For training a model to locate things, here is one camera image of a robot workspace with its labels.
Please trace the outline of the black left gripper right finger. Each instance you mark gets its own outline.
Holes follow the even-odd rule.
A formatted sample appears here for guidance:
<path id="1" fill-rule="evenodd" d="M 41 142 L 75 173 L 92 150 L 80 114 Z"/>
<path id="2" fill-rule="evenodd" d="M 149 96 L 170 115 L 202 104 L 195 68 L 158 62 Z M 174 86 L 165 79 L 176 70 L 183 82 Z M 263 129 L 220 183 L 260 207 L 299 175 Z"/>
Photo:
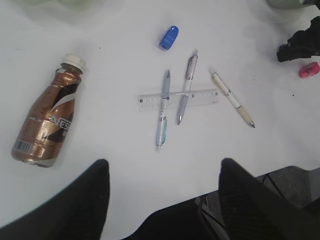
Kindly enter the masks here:
<path id="1" fill-rule="evenodd" d="M 232 240 L 318 240 L 320 201 L 298 208 L 276 195 L 232 158 L 221 161 L 218 193 Z"/>

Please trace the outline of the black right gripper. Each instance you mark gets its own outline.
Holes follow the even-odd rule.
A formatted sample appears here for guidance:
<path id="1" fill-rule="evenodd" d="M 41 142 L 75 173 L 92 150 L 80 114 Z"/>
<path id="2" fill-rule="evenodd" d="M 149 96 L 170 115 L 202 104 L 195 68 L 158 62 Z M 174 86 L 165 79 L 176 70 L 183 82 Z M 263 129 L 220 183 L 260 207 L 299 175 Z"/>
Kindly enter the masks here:
<path id="1" fill-rule="evenodd" d="M 320 17 L 316 16 L 310 21 L 310 27 L 299 30 L 281 45 L 276 53 L 279 62 L 296 59 L 307 59 L 320 55 Z"/>

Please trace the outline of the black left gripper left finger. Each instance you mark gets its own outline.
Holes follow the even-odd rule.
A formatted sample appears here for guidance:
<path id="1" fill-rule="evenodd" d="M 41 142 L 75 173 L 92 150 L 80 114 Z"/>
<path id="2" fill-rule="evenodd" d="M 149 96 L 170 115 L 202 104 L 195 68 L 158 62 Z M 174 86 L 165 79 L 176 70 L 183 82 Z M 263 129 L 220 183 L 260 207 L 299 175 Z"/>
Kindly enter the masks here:
<path id="1" fill-rule="evenodd" d="M 110 199 L 109 163 L 95 161 L 53 198 L 1 227 L 2 240 L 99 240 Z"/>

